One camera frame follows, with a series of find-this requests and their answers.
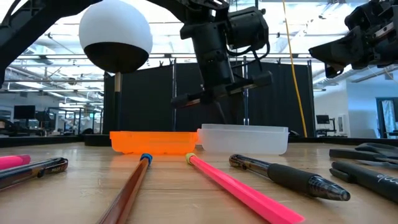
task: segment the ceiling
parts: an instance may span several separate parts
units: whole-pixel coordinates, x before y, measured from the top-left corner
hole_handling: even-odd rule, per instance
[[[14,0],[0,1],[0,19],[2,19]],[[150,24],[153,35],[154,46],[149,61],[141,67],[151,68],[169,64],[168,58],[161,58],[164,54],[173,54],[177,63],[195,62],[195,55],[192,41],[180,39],[180,29],[183,26],[168,10],[156,6],[145,0],[123,0],[136,7],[146,17]],[[292,52],[308,55],[310,47],[323,44],[343,37],[348,29],[344,25],[344,18],[353,9],[366,2],[366,0],[352,1],[348,4],[328,4],[326,1],[287,1],[286,17],[289,25]],[[254,0],[235,0],[231,3],[230,11],[237,11],[246,7],[254,6]],[[287,32],[284,21],[284,8],[281,1],[270,0],[259,2],[259,8],[266,9],[266,21],[269,26],[269,39],[272,54],[285,54],[282,62],[290,62],[287,57],[289,46],[287,43]],[[78,38],[78,26],[84,12],[65,17],[57,21],[30,47],[29,55],[22,55],[12,63],[6,80],[10,79],[71,79],[96,80],[103,78],[103,71],[95,67],[86,59],[83,49],[80,47]],[[35,62],[34,55],[47,54],[51,65]],[[275,62],[276,58],[266,59]],[[296,60],[295,63],[306,63],[306,59]],[[313,61],[313,73],[321,74],[324,64]],[[54,89],[81,89],[81,90],[102,90],[101,82],[83,82],[76,85],[65,83],[42,83],[46,88]],[[58,97],[67,96],[68,93],[59,93]],[[101,101],[97,92],[84,94],[95,101]]]

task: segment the black backdrop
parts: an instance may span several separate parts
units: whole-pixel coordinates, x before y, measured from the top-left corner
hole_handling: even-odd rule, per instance
[[[290,65],[262,63],[273,73],[272,86],[249,90],[250,125],[287,126],[303,134],[299,104]],[[308,136],[315,135],[311,68],[295,65]],[[200,72],[195,63],[175,66],[177,94],[201,90]],[[242,75],[242,69],[234,70]],[[259,75],[258,64],[248,65],[249,77]],[[105,78],[104,134],[113,129],[114,78]],[[195,105],[175,110],[170,101],[173,93],[173,66],[138,70],[123,75],[121,130],[124,131],[196,131],[203,123],[222,123],[215,105]],[[243,124],[243,102],[234,98],[220,100],[227,119]],[[229,113],[232,108],[236,114]]]

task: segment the black marker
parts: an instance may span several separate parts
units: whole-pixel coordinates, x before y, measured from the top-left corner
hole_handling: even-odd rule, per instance
[[[366,187],[385,198],[398,203],[398,178],[374,172],[349,162],[331,164],[330,173],[341,180]]]
[[[251,170],[270,178],[279,185],[312,197],[338,201],[348,201],[350,199],[348,191],[318,174],[280,164],[270,164],[237,154],[229,158],[229,164],[236,168]]]

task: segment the black pen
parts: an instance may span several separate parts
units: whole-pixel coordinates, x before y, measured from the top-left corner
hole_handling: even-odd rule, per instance
[[[318,174],[280,164],[270,164],[237,154],[229,157],[229,164],[236,168],[247,169],[266,176],[279,185],[312,197],[338,201],[348,201],[350,199],[348,191]]]
[[[366,187],[385,198],[398,203],[398,178],[365,169],[349,162],[333,162],[330,173],[335,177]]]
[[[0,171],[0,190],[45,174],[63,172],[68,167],[68,159],[56,157],[34,162],[24,166],[13,167]]]

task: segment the pink highlighter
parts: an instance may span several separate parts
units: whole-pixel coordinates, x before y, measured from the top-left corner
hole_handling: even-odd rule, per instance
[[[30,163],[30,155],[0,157],[0,170],[22,166]]]
[[[249,208],[257,212],[262,218],[275,224],[293,224],[301,223],[304,217],[295,213],[293,210],[266,197],[257,190],[237,181],[224,172],[210,166],[206,162],[197,158],[194,153],[186,155],[189,164],[194,165],[206,175],[211,177],[218,184],[223,186],[228,192],[245,203]]]

